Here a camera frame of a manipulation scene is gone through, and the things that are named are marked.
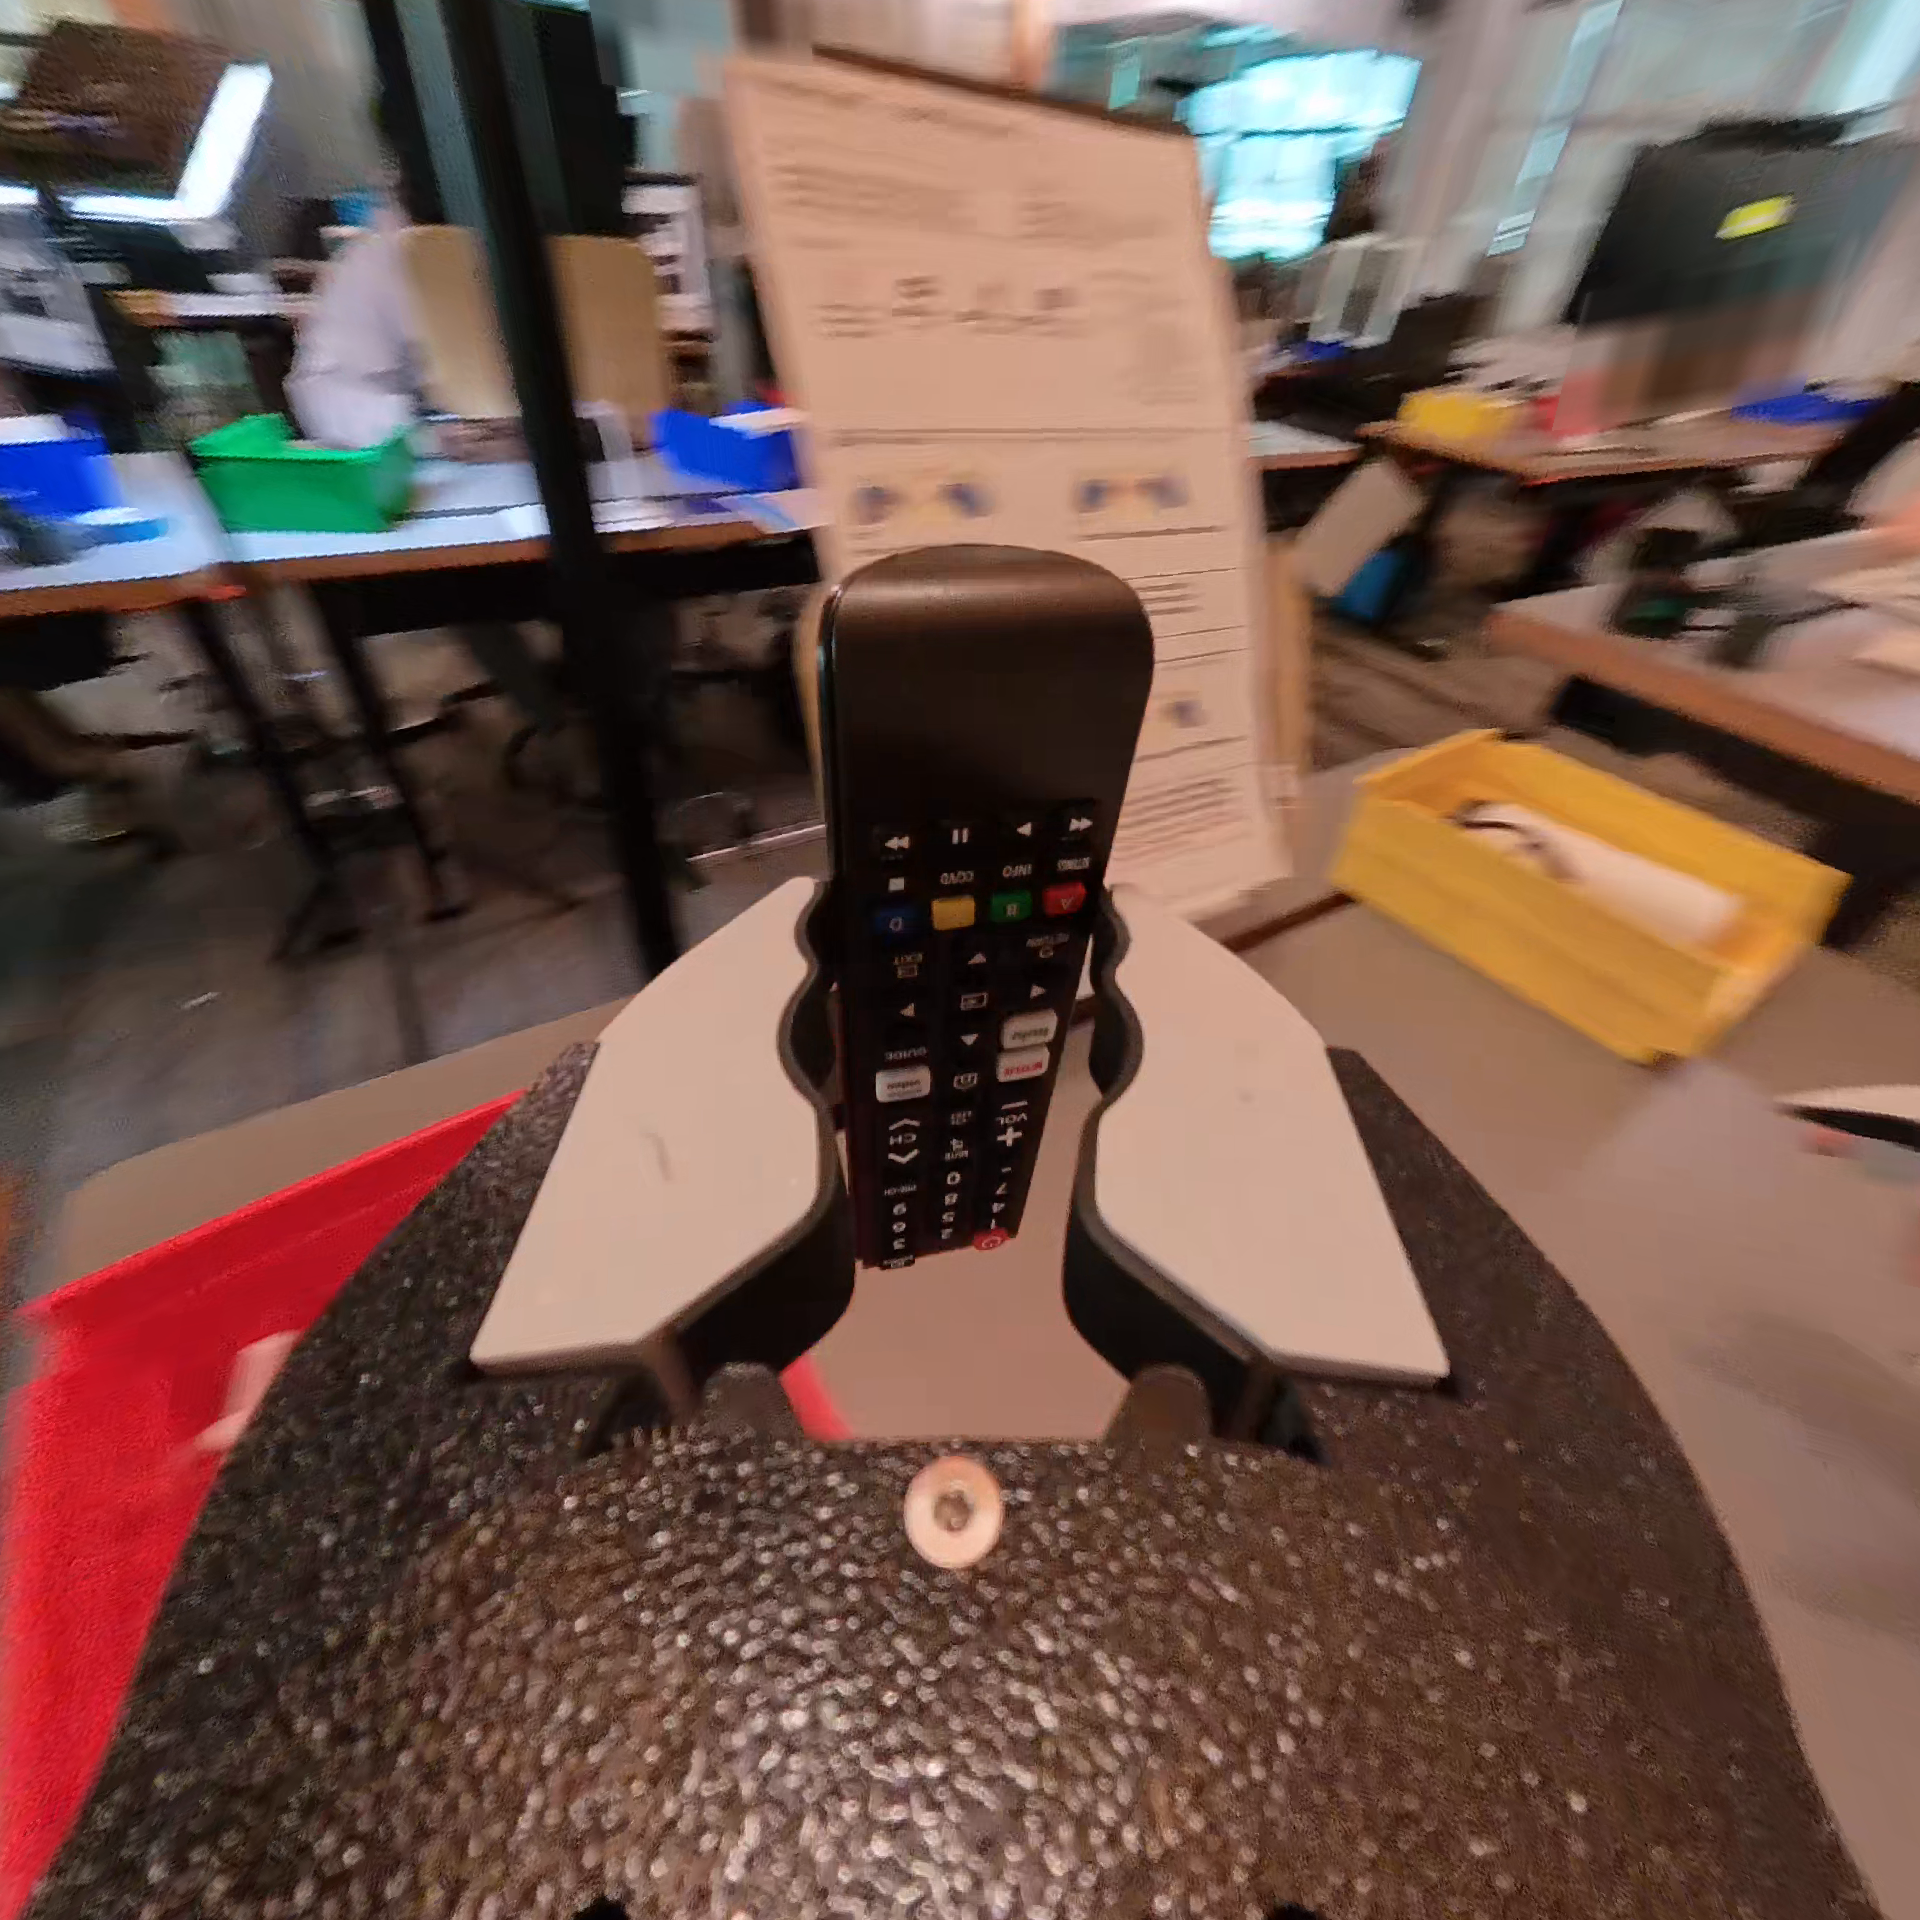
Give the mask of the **blue plastic bin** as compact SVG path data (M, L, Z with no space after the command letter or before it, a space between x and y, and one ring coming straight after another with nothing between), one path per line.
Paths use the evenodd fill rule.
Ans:
M653 453L691 482L718 492L796 492L802 414L756 400L698 414L655 408L645 420Z
M4 500L29 520L82 520L123 501L97 423L61 414L4 419Z

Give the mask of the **red plastic bin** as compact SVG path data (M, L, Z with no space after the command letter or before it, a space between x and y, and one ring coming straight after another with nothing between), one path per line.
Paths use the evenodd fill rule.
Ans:
M443 1178L369 1161L46 1298L23 1405L4 1916L826 1916L780 1730L826 1453L604 1437L457 1381L579 1076Z

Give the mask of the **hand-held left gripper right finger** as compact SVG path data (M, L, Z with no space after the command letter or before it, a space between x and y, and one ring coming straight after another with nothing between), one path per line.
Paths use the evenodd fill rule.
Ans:
M1211 1425L1299 1425L1299 1381L1436 1391L1443 1335L1321 1035L1133 883L1092 948L1092 1085L1063 1231L1075 1332Z

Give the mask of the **black television screen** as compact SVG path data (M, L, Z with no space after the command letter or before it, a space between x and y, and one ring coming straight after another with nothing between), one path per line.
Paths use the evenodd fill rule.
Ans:
M1909 138L1706 131L1634 155L1561 322L1593 329L1823 292L1916 170Z

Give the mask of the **white cylinder with black cap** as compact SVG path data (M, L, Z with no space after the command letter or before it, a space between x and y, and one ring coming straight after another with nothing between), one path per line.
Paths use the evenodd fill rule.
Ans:
M1745 900L1734 891L1531 807L1476 798L1453 808L1451 822L1670 948L1719 948L1745 921Z

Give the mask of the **yellow plastic bin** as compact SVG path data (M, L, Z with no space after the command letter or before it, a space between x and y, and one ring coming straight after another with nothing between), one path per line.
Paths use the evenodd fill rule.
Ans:
M1451 822L1523 802L1745 900L1719 948L1670 948ZM1818 948L1835 867L1499 730L1455 730L1356 772L1333 883L1605 1050L1688 1061Z
M1535 397L1523 388L1432 386L1406 393L1392 423L1402 437L1472 447L1512 440L1535 420Z

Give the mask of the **green plastic bin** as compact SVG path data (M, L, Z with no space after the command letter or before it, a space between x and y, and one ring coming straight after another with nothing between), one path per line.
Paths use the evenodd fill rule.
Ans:
M407 517L418 475L407 431L343 449L299 440L284 414L219 423L186 457L230 534L381 534Z

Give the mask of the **black remote control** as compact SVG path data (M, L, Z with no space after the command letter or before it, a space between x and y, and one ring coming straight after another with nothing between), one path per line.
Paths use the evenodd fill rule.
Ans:
M1018 1233L1155 672L1062 551L854 569L821 624L836 1037L854 1251Z

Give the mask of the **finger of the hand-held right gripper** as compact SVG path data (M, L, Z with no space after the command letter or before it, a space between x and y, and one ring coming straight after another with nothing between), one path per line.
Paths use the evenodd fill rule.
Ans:
M1817 1157L1884 1183L1916 1183L1916 1085L1792 1089L1780 1098L1780 1114Z

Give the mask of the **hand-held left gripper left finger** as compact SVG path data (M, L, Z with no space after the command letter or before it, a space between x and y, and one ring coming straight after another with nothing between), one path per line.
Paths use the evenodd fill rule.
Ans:
M651 1371L691 1405L727 1366L808 1357L850 1311L826 900L784 882L596 1035L473 1332L480 1375Z

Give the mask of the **instruction sheet board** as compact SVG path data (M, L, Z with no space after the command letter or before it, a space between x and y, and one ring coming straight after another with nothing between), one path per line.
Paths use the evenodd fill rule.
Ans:
M1222 926L1289 875L1259 471L1183 127L840 54L727 54L761 322L828 569L1056 549L1155 669L1117 877Z

